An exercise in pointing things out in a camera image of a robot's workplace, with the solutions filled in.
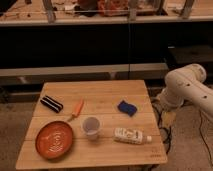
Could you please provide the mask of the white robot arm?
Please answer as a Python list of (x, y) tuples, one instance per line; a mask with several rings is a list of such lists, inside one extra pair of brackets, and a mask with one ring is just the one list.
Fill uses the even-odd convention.
[(164, 78), (166, 87), (158, 95), (163, 109), (171, 111), (188, 100), (213, 123), (213, 89), (203, 84), (206, 77), (206, 70), (200, 64), (189, 64), (168, 72)]

